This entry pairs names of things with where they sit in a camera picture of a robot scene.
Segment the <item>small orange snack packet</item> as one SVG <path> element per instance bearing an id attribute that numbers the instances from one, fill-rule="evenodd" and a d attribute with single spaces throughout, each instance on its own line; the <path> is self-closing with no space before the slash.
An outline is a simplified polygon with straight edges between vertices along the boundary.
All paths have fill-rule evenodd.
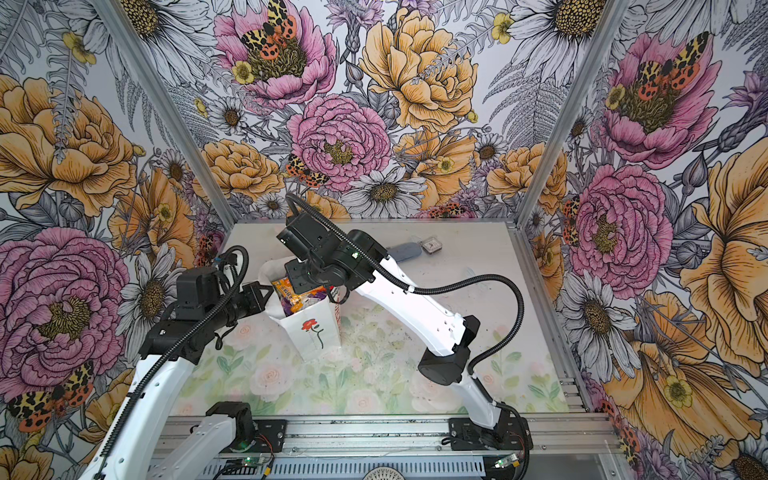
<path id="1" fill-rule="evenodd" d="M 328 296 L 324 287 L 318 287 L 305 293 L 296 293 L 288 277 L 271 282 L 275 293 L 278 295 L 282 310 L 286 317 L 311 307 Z"/>

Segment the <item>white paper bag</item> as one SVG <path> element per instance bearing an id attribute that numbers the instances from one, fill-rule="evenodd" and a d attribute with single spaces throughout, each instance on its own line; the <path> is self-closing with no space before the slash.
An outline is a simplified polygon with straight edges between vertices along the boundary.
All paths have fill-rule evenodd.
<path id="1" fill-rule="evenodd" d="M 285 267 L 288 261 L 289 258 L 286 257 L 266 262 L 259 270 L 259 282 L 271 285 L 274 280 L 288 277 Z M 290 282 L 296 292 L 297 283 L 291 280 Z M 340 306 L 332 302 L 336 293 L 327 291 L 327 294 L 325 300 L 288 317 L 282 310 L 275 290 L 267 302 L 266 315 L 285 331 L 305 362 L 320 358 L 341 347 Z"/>

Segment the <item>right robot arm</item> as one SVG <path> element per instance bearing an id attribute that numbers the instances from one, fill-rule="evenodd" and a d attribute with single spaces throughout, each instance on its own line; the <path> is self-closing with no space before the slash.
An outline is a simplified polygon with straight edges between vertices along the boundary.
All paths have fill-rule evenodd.
<path id="1" fill-rule="evenodd" d="M 286 265 L 297 293 L 315 287 L 342 287 L 373 301 L 412 330 L 424 343 L 418 370 L 427 380 L 456 391 L 469 417 L 468 427 L 452 437 L 458 450 L 494 449 L 528 452 L 533 447 L 530 431 L 520 413 L 495 400 L 482 384 L 475 368 L 506 347 L 519 333 L 525 302 L 519 287 L 498 274 L 483 274 L 435 288 L 414 285 L 394 257 L 362 230 L 344 232 L 331 220 L 310 209 L 294 210 L 278 240 L 293 254 Z M 497 282 L 511 290 L 516 313 L 510 331 L 477 356 L 470 345 L 480 322 L 443 307 L 436 296 L 469 286 Z"/>

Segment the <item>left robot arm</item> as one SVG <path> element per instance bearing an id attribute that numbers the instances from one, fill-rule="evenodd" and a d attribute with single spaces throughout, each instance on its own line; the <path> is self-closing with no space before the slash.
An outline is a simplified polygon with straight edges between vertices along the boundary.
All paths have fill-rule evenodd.
<path id="1" fill-rule="evenodd" d="M 134 378 L 83 479 L 144 479 L 171 409 L 206 347 L 219 332 L 264 311 L 269 289 L 243 283 L 249 255 L 233 246 L 214 264 L 184 271 L 177 298 L 140 349 Z"/>

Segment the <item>small white tag card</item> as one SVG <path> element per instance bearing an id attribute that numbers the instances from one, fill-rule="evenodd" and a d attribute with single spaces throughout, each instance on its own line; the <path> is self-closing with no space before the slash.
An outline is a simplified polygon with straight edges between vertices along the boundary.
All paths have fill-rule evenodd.
<path id="1" fill-rule="evenodd" d="M 422 249 L 428 254 L 434 254 L 443 248 L 442 243 L 435 237 L 430 237 L 420 242 Z"/>

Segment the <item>floral pastel table mat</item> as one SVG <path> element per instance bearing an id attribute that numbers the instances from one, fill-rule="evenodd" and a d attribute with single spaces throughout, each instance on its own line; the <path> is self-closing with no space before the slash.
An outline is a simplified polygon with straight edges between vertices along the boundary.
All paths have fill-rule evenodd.
<path id="1" fill-rule="evenodd" d="M 361 297 L 343 305 L 340 339 L 305 361 L 274 321 L 248 318 L 221 349 L 207 348 L 172 412 L 198 416 L 225 400 L 249 403 L 256 416 L 463 412 L 457 394 L 418 372 L 423 343 L 382 307 Z M 521 412 L 569 409 L 531 308 L 516 338 L 475 371 L 494 399 Z"/>

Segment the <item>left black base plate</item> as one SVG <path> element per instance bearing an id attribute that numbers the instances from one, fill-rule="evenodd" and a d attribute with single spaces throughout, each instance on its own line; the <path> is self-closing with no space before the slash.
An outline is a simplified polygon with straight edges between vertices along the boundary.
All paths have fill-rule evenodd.
<path id="1" fill-rule="evenodd" d="M 235 420 L 235 437 L 222 454 L 277 454 L 283 451 L 288 422 L 282 419 Z"/>

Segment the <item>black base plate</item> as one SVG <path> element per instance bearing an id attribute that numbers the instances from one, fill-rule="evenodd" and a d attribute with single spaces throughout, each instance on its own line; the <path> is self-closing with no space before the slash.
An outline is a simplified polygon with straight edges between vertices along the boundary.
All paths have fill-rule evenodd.
<path id="1" fill-rule="evenodd" d="M 222 454 L 277 454 L 283 451 L 288 422 L 282 419 L 235 420 L 235 437 Z"/>
<path id="2" fill-rule="evenodd" d="M 524 451 L 534 447 L 528 421 L 506 410 L 490 429 L 476 425 L 469 418 L 450 418 L 448 436 L 442 443 L 453 451 Z"/>

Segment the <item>aluminium front rail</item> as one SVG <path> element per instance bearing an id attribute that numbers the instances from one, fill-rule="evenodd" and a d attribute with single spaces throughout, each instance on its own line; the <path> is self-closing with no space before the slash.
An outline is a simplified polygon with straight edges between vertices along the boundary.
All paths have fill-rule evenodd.
<path id="1" fill-rule="evenodd" d="M 406 479 L 630 479 L 606 416 L 528 414 L 533 449 L 453 451 L 451 415 L 286 416 L 283 451 L 222 454 L 235 419 L 172 417 L 144 479 L 358 479 L 389 467 Z"/>

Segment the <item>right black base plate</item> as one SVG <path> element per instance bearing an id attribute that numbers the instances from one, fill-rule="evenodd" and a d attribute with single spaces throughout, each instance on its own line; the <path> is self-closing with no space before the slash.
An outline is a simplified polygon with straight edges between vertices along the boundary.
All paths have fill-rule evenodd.
<path id="1" fill-rule="evenodd" d="M 469 418 L 450 418 L 448 436 L 442 443 L 453 451 L 524 451 L 534 447 L 528 421 L 506 410 L 490 429 L 476 425 Z"/>

